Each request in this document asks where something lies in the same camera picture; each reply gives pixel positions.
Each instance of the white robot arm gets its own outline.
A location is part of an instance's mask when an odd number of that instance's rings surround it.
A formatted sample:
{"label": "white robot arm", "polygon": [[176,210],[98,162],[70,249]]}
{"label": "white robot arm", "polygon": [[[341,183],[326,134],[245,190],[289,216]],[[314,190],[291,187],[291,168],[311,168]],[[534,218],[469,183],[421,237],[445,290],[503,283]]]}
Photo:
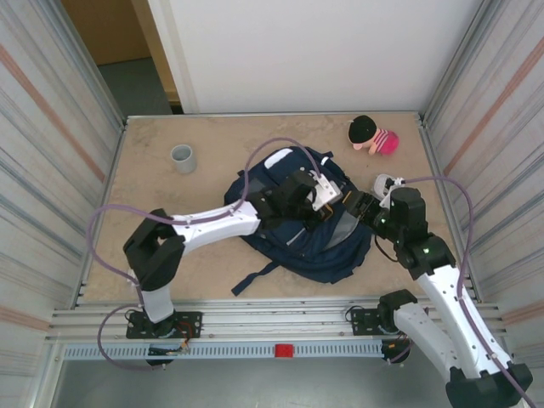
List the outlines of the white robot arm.
{"label": "white robot arm", "polygon": [[[420,347],[444,378],[455,408],[502,408],[517,404],[519,394],[491,357],[507,367],[524,389],[529,387],[532,376],[526,365],[514,364],[499,346],[463,287],[468,313],[489,342],[492,356],[477,338],[456,295],[460,272],[455,259],[442,239],[428,233],[425,202],[419,191],[412,188],[397,187],[389,191],[389,209],[362,191],[351,191],[341,197],[340,190],[323,176],[317,178],[315,174],[301,171],[276,190],[249,195],[237,208],[231,205],[209,212],[172,216],[186,221],[186,225],[171,226],[146,219],[123,250],[139,280],[144,310],[157,336],[161,333],[164,336],[175,327],[170,321],[174,307],[169,282],[183,254],[231,236],[275,228],[285,219],[320,222],[327,217],[327,204],[341,198],[348,213],[375,234],[393,242],[399,263],[435,305],[448,334],[429,319],[407,291],[381,298],[378,310],[382,309],[383,326],[404,332]],[[229,215],[211,222],[197,222],[224,213]],[[154,214],[166,216],[162,210]]]}

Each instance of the navy blue backpack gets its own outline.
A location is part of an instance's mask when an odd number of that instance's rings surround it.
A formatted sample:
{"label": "navy blue backpack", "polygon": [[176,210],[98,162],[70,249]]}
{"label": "navy blue backpack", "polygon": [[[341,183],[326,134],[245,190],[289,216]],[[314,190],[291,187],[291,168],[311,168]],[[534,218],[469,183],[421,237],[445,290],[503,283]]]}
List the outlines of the navy blue backpack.
{"label": "navy blue backpack", "polygon": [[[334,181],[344,195],[355,189],[349,177],[331,160],[331,152],[321,154],[307,149],[320,171],[328,180]],[[271,161],[267,159],[271,156],[281,159],[275,159],[272,161],[275,164],[270,165]],[[274,187],[298,169],[312,169],[310,160],[299,147],[277,150],[249,170],[249,192]],[[224,195],[225,204],[241,197],[243,171],[238,175],[240,177]],[[235,286],[232,289],[234,295],[238,296],[257,276],[266,275],[278,266],[321,283],[336,283],[351,276],[353,269],[363,263],[370,249],[372,232],[348,214],[340,201],[331,207],[332,216],[311,231],[304,228],[302,221],[290,220],[276,229],[258,230],[253,235],[242,236],[242,240],[270,258],[271,262]]]}

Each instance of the red tag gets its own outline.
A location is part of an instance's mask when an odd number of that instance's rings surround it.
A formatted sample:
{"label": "red tag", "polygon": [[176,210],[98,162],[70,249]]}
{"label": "red tag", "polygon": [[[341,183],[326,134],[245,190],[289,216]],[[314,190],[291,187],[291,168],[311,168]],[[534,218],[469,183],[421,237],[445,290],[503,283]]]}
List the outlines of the red tag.
{"label": "red tag", "polygon": [[292,344],[276,344],[275,358],[276,359],[292,359],[295,353],[295,348]]}

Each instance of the cylindrical cup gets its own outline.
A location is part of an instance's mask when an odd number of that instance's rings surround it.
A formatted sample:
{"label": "cylindrical cup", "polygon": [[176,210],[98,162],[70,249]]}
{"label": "cylindrical cup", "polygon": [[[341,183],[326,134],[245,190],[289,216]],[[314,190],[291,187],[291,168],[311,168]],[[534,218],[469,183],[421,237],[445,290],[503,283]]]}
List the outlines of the cylindrical cup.
{"label": "cylindrical cup", "polygon": [[170,153],[178,172],[182,174],[193,173],[196,169],[196,156],[187,144],[179,144]]}

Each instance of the pink stuffed toy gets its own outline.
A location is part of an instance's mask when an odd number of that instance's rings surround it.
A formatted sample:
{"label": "pink stuffed toy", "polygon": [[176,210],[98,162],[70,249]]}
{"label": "pink stuffed toy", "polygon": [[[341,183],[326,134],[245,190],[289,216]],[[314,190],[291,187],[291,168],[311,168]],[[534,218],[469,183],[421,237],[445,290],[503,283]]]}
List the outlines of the pink stuffed toy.
{"label": "pink stuffed toy", "polygon": [[357,116],[349,125],[349,140],[354,149],[368,149],[370,155],[376,152],[392,154],[399,147],[399,136],[390,130],[378,129],[368,116]]}

